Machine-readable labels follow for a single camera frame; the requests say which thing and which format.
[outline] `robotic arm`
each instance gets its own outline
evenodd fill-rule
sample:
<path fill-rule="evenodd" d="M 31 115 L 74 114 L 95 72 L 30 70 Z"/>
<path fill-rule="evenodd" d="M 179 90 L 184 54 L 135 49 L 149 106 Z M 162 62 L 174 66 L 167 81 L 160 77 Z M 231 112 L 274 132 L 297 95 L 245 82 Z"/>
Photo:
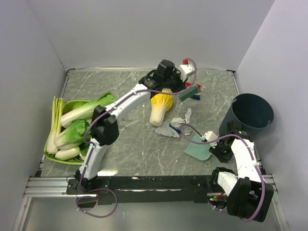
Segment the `robotic arm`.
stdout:
<path fill-rule="evenodd" d="M 100 106 L 95 108 L 92 122 L 103 113 L 111 112 L 99 119 L 92 127 L 89 151 L 83 165 L 75 174 L 76 180 L 81 181 L 81 186 L 86 191 L 92 189 L 91 185 L 95 181 L 100 162 L 108 146 L 114 143 L 119 136 L 118 122 L 139 104 L 157 94 L 150 91 L 142 92 L 142 90 L 161 91 L 163 88 L 168 88 L 173 92 L 179 92 L 186 88 L 187 78 L 193 74 L 194 66 L 188 64 L 187 60 L 184 60 L 178 69 L 171 61 L 163 60 L 156 70 L 141 78 L 139 83 L 118 101 L 105 108 Z"/>
<path fill-rule="evenodd" d="M 265 183 L 257 172 L 257 160 L 254 152 L 254 142 L 251 134 L 242 130 L 242 124 L 238 121 L 231 121 L 227 125 L 227 134 L 240 136 L 247 146 L 239 139 L 228 137 L 218 142 L 211 143 L 210 151 L 221 162 L 235 157 L 238 176 L 224 167 L 217 167 L 212 173 L 212 187 L 216 190 L 221 188 L 226 193 L 227 211 L 229 215 L 249 219 L 256 212 L 253 218 L 255 221 L 263 222 L 266 218 L 271 199 L 274 194 L 273 186 Z M 216 140 L 217 136 L 208 131 L 203 136 L 203 141 Z"/>
<path fill-rule="evenodd" d="M 184 60 L 178 69 L 171 61 L 163 60 L 156 70 L 141 78 L 139 83 L 118 101 L 105 108 L 100 106 L 95 108 L 90 126 L 91 145 L 83 165 L 75 174 L 75 179 L 83 190 L 86 192 L 93 190 L 104 153 L 119 136 L 118 122 L 163 88 L 171 89 L 173 92 L 185 89 L 187 78 L 194 73 L 194 66 L 188 64 L 187 60 Z M 242 131 L 240 123 L 230 122 L 227 134 L 240 136 L 250 148 L 251 153 L 254 153 L 252 137 Z M 211 143 L 210 152 L 220 162 L 227 163 L 233 155 L 235 156 L 238 177 L 232 170 L 217 167 L 212 173 L 211 180 L 214 190 L 220 192 L 222 188 L 226 193 L 228 214 L 246 218 L 248 221 L 264 221 L 273 196 L 273 187 L 264 182 L 257 168 L 254 154 L 252 158 L 246 144 L 232 135 L 219 139 L 213 132 L 208 131 L 202 140 L 205 142 L 216 140 Z"/>

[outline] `green plate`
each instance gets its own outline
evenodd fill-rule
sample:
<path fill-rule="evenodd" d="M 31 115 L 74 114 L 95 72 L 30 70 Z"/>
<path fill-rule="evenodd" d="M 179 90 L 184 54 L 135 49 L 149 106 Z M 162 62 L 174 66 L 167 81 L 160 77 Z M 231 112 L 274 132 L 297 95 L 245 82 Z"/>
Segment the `green plate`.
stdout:
<path fill-rule="evenodd" d="M 87 102 L 90 102 L 90 100 L 72 100 L 72 101 L 69 101 L 64 105 L 63 113 L 70 112 L 72 110 L 73 106 L 78 102 L 87 103 Z M 46 140 L 45 147 L 44 147 L 44 155 L 46 156 L 47 159 L 58 162 L 58 163 L 67 164 L 67 165 L 82 165 L 82 163 L 83 163 L 82 161 L 74 160 L 74 158 L 69 159 L 69 160 L 58 160 L 57 158 L 54 157 L 54 155 L 48 154 L 48 152 L 46 152 L 47 143 L 48 143 L 48 138 Z"/>

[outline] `gray marble surface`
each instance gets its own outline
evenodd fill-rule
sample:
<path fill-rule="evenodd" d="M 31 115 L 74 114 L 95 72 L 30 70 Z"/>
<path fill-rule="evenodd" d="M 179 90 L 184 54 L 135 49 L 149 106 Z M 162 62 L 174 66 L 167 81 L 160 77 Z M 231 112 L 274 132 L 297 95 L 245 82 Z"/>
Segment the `gray marble surface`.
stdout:
<path fill-rule="evenodd" d="M 64 100 L 94 100 L 108 91 L 118 99 L 131 90 L 147 72 L 86 69 L 69 72 Z M 191 108 L 193 126 L 201 133 L 212 130 L 218 134 L 219 125 L 237 95 L 232 73 L 201 70 L 198 71 L 197 83 L 202 85 L 201 100 L 187 99 L 181 103 L 175 97 L 165 121 L 171 121 L 174 117 L 185 118 L 184 114 Z M 201 162 L 185 154 L 189 142 L 182 136 L 169 138 L 156 134 L 156 127 L 149 123 L 150 114 L 151 103 L 147 101 L 121 121 L 120 136 L 105 153 L 99 175 L 210 175 L 216 167 L 237 171 L 234 158 L 225 164 L 215 156 Z M 68 176 L 78 168 L 45 159 L 41 176 Z"/>

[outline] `dark blue bucket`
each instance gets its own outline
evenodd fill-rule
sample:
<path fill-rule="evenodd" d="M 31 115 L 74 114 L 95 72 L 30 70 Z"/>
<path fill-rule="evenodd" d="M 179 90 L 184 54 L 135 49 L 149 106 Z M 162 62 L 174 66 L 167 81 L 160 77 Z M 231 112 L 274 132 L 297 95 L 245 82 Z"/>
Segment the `dark blue bucket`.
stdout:
<path fill-rule="evenodd" d="M 274 119 L 271 105 L 262 97 L 250 93 L 240 94 L 234 98 L 223 119 L 219 134 L 225 135 L 227 123 L 233 120 L 241 122 L 244 131 L 252 133 L 253 137 L 266 128 Z"/>

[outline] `wire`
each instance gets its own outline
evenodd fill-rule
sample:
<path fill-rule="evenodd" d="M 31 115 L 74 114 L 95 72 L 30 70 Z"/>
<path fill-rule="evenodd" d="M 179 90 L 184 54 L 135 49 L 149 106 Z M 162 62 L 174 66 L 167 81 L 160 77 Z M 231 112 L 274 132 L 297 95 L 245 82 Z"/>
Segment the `wire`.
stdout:
<path fill-rule="evenodd" d="M 220 198 L 220 197 L 222 197 L 224 194 L 225 194 L 225 192 L 222 192 L 221 195 L 214 196 L 214 198 Z"/>
<path fill-rule="evenodd" d="M 75 177 L 73 174 L 68 175 L 68 176 L 66 177 L 66 182 L 67 182 L 67 183 L 68 183 L 68 180 L 67 180 L 67 179 L 68 179 L 69 177 L 71 177 L 71 176 Z"/>
<path fill-rule="evenodd" d="M 217 210 L 217 211 L 219 211 L 219 212 L 222 212 L 222 213 L 226 213 L 226 214 L 227 214 L 227 212 L 223 210 L 223 209 L 225 208 L 225 206 L 224 206 L 223 208 L 217 208 L 217 206 L 216 206 L 216 205 L 213 205 L 211 202 L 208 202 L 208 203 L 212 206 L 212 208 L 213 208 L 214 210 Z"/>
<path fill-rule="evenodd" d="M 196 132 L 198 133 L 198 135 L 200 135 L 200 136 L 202 136 L 201 133 L 198 132 L 197 129 L 195 129 L 195 128 L 194 128 L 192 125 L 190 125 L 190 124 L 181 124 L 181 126 L 180 126 L 180 130 L 181 130 L 181 132 L 182 132 L 182 135 L 183 135 L 188 141 L 190 141 L 190 142 L 192 142 L 192 143 L 196 143 L 196 144 L 210 144 L 210 143 L 214 143 L 214 142 L 217 142 L 217 141 L 219 141 L 219 140 L 222 140 L 222 139 L 225 139 L 225 138 L 228 138 L 228 137 L 235 137 L 235 138 L 237 138 L 237 139 L 240 139 L 240 140 L 244 143 L 244 145 L 247 147 L 251 159 L 254 160 L 254 155 L 253 155 L 253 153 L 251 152 L 250 147 L 248 147 L 248 144 L 246 143 L 246 141 L 245 141 L 242 137 L 240 137 L 240 136 L 238 136 L 238 135 L 235 135 L 235 134 L 228 134 L 228 135 L 221 136 L 221 137 L 219 137 L 219 138 L 217 138 L 217 139 L 215 139 L 215 140 L 212 140 L 212 141 L 208 141 L 208 142 L 197 142 L 197 141 L 193 141 L 193 140 L 190 139 L 187 135 L 185 135 L 184 130 L 183 130 L 183 127 L 184 127 L 184 126 L 191 127 L 191 128 L 192 128 L 194 131 L 196 131 Z M 256 171 L 257 171 L 257 173 L 258 173 L 258 175 L 259 175 L 259 177 L 260 177 L 260 180 L 261 180 L 261 198 L 260 198 L 259 204 L 258 204 L 258 206 L 257 206 L 257 208 L 256 208 L 256 210 L 255 210 L 255 212 L 253 213 L 253 215 L 251 215 L 251 217 L 248 218 L 248 219 L 242 219 L 244 222 L 250 222 L 250 221 L 252 221 L 253 219 L 255 219 L 255 217 L 258 215 L 258 213 L 259 213 L 259 211 L 260 211 L 260 209 L 261 209 L 261 207 L 262 207 L 262 205 L 263 205 L 263 201 L 264 201 L 264 196 L 265 196 L 265 181 L 264 181 L 264 179 L 263 179 L 263 177 L 262 177 L 262 174 L 261 174 L 261 172 L 260 172 L 260 169 L 259 169 L 257 166 L 255 166 L 255 169 L 256 169 Z"/>
<path fill-rule="evenodd" d="M 94 126 L 94 124 L 96 124 L 102 117 L 104 117 L 104 116 L 107 115 L 108 113 L 111 113 L 111 112 L 113 112 L 114 110 L 116 110 L 116 108 L 117 108 L 118 106 L 120 106 L 122 103 L 124 103 L 124 102 L 125 102 L 126 100 L 128 100 L 130 97 L 132 97 L 133 95 L 136 95 L 136 94 L 138 94 L 138 93 L 142 93 L 142 92 L 154 92 L 154 93 L 162 93 L 162 94 L 165 94 L 165 95 L 178 95 L 178 94 L 181 94 L 181 93 L 183 93 L 183 92 L 188 91 L 188 89 L 189 89 L 190 87 L 193 86 L 193 84 L 195 83 L 195 81 L 196 81 L 196 79 L 197 79 L 197 65 L 196 65 L 196 63 L 194 62 L 194 60 L 192 60 L 192 59 L 190 59 L 190 58 L 187 58 L 187 60 L 191 61 L 191 63 L 193 64 L 193 67 L 194 67 L 194 76 L 193 76 L 193 79 L 192 79 L 192 83 L 191 83 L 191 85 L 188 86 L 187 88 L 185 88 L 185 89 L 183 89 L 183 90 L 180 90 L 179 92 L 175 92 L 175 93 L 173 93 L 173 92 L 161 92 L 161 91 L 158 91 L 158 90 L 150 90 L 150 89 L 137 90 L 137 91 L 135 91 L 135 92 L 129 94 L 128 96 L 126 96 L 124 99 L 122 99 L 120 102 L 118 102 L 114 107 L 112 107 L 112 108 L 109 109 L 108 111 L 104 112 L 103 114 L 101 114 L 101 115 L 98 116 L 95 120 L 92 121 L 92 123 L 90 124 L 90 126 L 89 126 L 88 129 L 86 130 L 85 135 L 84 135 L 84 137 L 83 137 L 83 142 L 84 142 L 84 143 L 88 143 L 88 144 L 92 144 L 92 148 L 91 148 L 91 150 L 90 150 L 90 152 L 89 152 L 89 156 L 86 158 L 86 162 L 85 162 L 83 171 L 82 171 L 81 176 L 80 176 L 80 181 L 79 181 L 79 189 L 80 189 L 80 190 L 82 190 L 82 191 L 84 192 L 84 189 L 82 188 L 81 183 L 82 183 L 82 180 L 83 180 L 83 178 L 84 178 L 84 175 L 85 175 L 86 169 L 87 169 L 87 167 L 88 167 L 89 161 L 90 161 L 90 159 L 91 159 L 93 150 L 94 150 L 94 148 L 95 148 L 95 146 L 96 146 L 95 143 L 93 143 L 93 142 L 91 142 L 91 141 L 87 141 L 87 135 L 89 134 L 89 132 L 90 132 L 90 130 L 92 129 L 92 127 Z M 112 190 L 107 189 L 107 188 L 94 189 L 94 190 L 91 190 L 91 191 L 89 191 L 89 192 L 98 192 L 98 191 L 100 191 L 100 190 L 107 190 L 107 191 L 111 192 L 111 193 L 113 194 L 113 196 L 115 197 L 115 201 L 116 201 L 116 202 L 115 202 L 115 207 L 114 207 L 114 209 L 113 209 L 110 213 L 108 213 L 107 215 L 104 215 L 104 216 L 98 216 L 98 215 L 89 213 L 89 212 L 87 212 L 87 211 L 85 211 L 85 210 L 83 210 L 82 208 L 79 207 L 78 201 L 79 201 L 80 199 L 82 199 L 82 198 L 93 198 L 92 196 L 83 196 L 83 197 L 78 198 L 78 200 L 76 201 L 77 210 L 80 210 L 80 211 L 82 211 L 83 213 L 88 214 L 88 215 L 90 215 L 90 216 L 92 216 L 92 217 L 95 217 L 95 218 L 106 218 L 106 217 L 112 215 L 112 214 L 114 213 L 114 211 L 116 210 L 116 207 L 117 207 L 117 204 L 118 204 L 118 202 L 117 202 L 117 196 L 116 196 L 116 194 L 115 194 Z"/>

